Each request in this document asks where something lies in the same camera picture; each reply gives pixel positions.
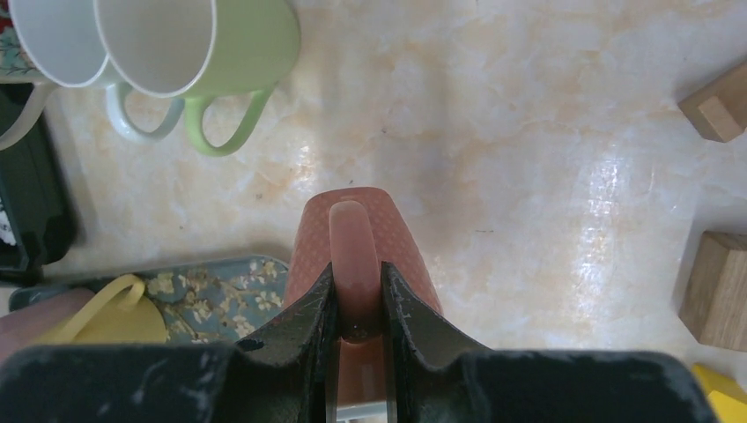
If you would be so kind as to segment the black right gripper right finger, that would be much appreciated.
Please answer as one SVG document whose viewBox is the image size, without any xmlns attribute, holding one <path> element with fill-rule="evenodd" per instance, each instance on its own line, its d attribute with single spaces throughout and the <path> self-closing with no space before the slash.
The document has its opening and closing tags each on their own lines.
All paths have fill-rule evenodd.
<svg viewBox="0 0 747 423">
<path fill-rule="evenodd" d="M 493 350 L 381 268 L 394 422 L 714 422 L 679 360 L 658 352 Z"/>
</svg>

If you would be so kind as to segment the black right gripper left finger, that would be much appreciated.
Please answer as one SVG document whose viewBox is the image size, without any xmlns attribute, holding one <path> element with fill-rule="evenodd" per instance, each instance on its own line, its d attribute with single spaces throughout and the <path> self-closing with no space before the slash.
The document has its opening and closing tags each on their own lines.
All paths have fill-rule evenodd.
<svg viewBox="0 0 747 423">
<path fill-rule="evenodd" d="M 231 343 L 35 346 L 1 369 L 4 422 L 332 422 L 337 298 L 307 293 Z"/>
</svg>

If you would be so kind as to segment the terracotta upside-down mug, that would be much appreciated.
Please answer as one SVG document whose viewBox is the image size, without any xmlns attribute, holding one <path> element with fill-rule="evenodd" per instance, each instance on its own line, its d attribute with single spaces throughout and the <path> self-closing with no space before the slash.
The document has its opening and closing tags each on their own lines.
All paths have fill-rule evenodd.
<svg viewBox="0 0 747 423">
<path fill-rule="evenodd" d="M 383 401 L 381 266 L 392 263 L 410 289 L 437 313 L 443 311 L 410 229 L 383 189 L 335 189 L 310 198 L 295 236 L 284 293 L 289 307 L 330 266 L 338 299 L 337 403 Z"/>
</svg>

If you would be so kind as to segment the light green mug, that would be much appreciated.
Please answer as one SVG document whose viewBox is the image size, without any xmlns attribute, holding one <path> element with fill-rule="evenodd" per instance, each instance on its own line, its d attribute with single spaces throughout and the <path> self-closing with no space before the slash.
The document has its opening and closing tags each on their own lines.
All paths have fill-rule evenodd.
<svg viewBox="0 0 747 423">
<path fill-rule="evenodd" d="M 96 1 L 93 9 L 123 79 L 152 97 L 183 100 L 189 141 L 212 157 L 247 142 L 300 53 L 300 23 L 287 1 Z M 205 111 L 219 97 L 245 93 L 251 102 L 237 129 L 212 144 Z"/>
</svg>

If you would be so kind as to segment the white and blue mug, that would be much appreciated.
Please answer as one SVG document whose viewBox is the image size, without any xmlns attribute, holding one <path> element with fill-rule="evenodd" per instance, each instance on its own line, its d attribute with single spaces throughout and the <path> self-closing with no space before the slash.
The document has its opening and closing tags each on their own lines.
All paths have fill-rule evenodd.
<svg viewBox="0 0 747 423">
<path fill-rule="evenodd" d="M 37 69 L 62 87 L 104 89 L 108 118 L 122 137 L 153 144 L 173 131 L 183 100 L 170 102 L 154 130 L 137 127 L 126 113 L 125 100 L 133 87 L 113 66 L 102 44 L 93 1 L 10 0 L 8 6 L 19 41 Z"/>
</svg>

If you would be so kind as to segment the cream patterned mug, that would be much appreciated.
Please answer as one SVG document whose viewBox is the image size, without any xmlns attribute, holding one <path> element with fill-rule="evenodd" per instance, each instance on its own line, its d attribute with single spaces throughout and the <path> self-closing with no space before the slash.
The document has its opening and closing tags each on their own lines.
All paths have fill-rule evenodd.
<svg viewBox="0 0 747 423">
<path fill-rule="evenodd" d="M 22 46 L 8 1 L 1 2 L 1 94 L 22 104 L 17 117 L 1 133 L 1 150 L 11 148 L 39 121 L 48 97 L 58 88 L 33 63 Z"/>
</svg>

